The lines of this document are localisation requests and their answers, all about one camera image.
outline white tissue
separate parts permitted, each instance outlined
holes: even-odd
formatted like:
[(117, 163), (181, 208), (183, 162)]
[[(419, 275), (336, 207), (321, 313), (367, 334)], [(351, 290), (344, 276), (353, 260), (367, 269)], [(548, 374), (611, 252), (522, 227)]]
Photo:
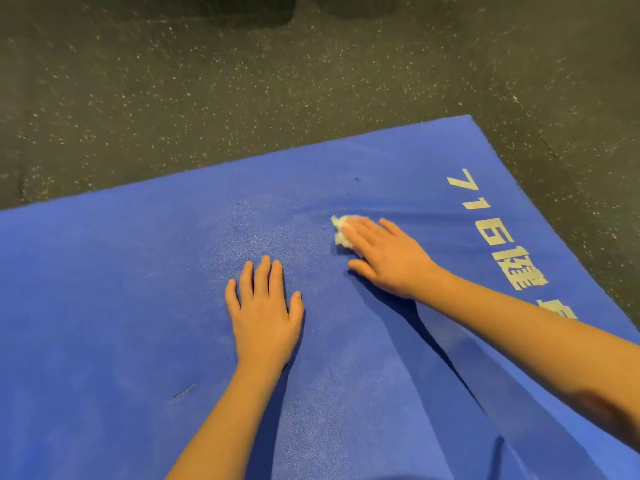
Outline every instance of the white tissue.
[(344, 234), (342, 234), (342, 226), (344, 225), (345, 221), (349, 217), (360, 217), (360, 216), (342, 216), (340, 218), (336, 216), (331, 217), (331, 224), (333, 224), (333, 226), (337, 231), (335, 233), (335, 245), (336, 246), (341, 245), (341, 246), (344, 246), (345, 248), (352, 249), (356, 252), (358, 256), (362, 257), (362, 255), (358, 252), (358, 250), (356, 250), (353, 247), (353, 244), (344, 236)]

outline person's right arm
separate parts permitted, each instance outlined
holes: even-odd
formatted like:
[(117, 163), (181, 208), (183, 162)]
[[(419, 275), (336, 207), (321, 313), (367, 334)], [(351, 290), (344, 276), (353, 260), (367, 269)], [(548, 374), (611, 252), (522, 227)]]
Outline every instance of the person's right arm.
[(342, 232), (364, 259), (349, 267), (484, 339), (576, 412), (640, 452), (640, 347), (489, 290), (434, 263), (392, 222), (352, 217)]

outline person's left arm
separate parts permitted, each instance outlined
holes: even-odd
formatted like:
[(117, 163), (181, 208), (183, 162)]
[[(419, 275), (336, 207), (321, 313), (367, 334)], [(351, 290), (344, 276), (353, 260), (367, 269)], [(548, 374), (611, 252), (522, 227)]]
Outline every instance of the person's left arm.
[(236, 338), (238, 364), (227, 390), (175, 462), (165, 480), (242, 480), (271, 393), (295, 347), (304, 306), (293, 294), (287, 311), (282, 265), (268, 256), (253, 277), (247, 262), (228, 282), (227, 307)]

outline exercise mat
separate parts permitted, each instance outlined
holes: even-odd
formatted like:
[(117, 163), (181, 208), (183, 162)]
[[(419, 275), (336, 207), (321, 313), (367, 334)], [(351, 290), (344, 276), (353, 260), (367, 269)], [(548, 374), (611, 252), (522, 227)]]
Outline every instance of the exercise mat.
[(307, 313), (248, 479), (637, 478), (491, 347), (348, 273), (343, 214), (639, 343), (471, 118), (295, 148), (0, 213), (2, 478), (162, 478), (236, 364), (224, 286), (263, 254)]

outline hand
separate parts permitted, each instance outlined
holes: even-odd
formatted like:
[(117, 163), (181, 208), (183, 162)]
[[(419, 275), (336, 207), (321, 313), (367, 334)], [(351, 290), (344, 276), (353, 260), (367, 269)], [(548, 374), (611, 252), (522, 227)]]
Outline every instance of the hand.
[(417, 299), (426, 273), (440, 269), (420, 244), (386, 219), (379, 226), (366, 217), (351, 217), (342, 233), (364, 257), (350, 260), (349, 268), (402, 298)]
[(234, 336), (238, 368), (263, 369), (267, 374), (280, 376), (291, 358), (300, 328), (304, 305), (300, 291), (293, 293), (287, 311), (284, 300), (282, 265), (264, 256), (253, 279), (253, 263), (244, 264), (240, 276), (240, 302), (236, 296), (236, 281), (229, 280), (225, 299)]

